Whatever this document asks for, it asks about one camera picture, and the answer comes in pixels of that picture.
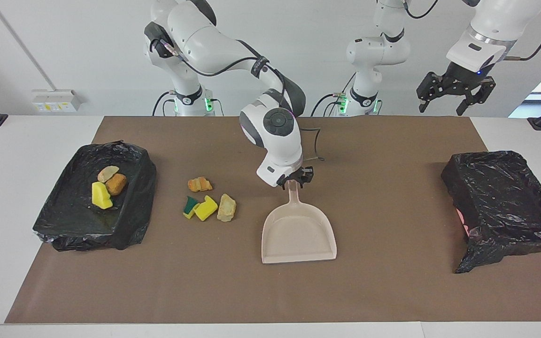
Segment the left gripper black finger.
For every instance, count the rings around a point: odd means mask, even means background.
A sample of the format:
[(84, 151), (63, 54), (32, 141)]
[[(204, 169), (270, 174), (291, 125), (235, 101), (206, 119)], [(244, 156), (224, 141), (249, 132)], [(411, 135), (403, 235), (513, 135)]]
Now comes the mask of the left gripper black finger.
[(462, 116), (464, 112), (468, 109), (468, 107), (472, 105), (485, 103), (495, 87), (495, 81), (481, 81), (479, 84), (479, 90), (475, 94), (472, 94), (469, 86), (461, 85), (460, 88), (462, 88), (464, 100), (460, 102), (459, 106), (456, 109), (457, 115)]
[(442, 76), (438, 76), (433, 71), (430, 71), (419, 84), (417, 97), (419, 99), (418, 109), (420, 113), (425, 112), (432, 100), (444, 96), (444, 88), (442, 87), (441, 80)]

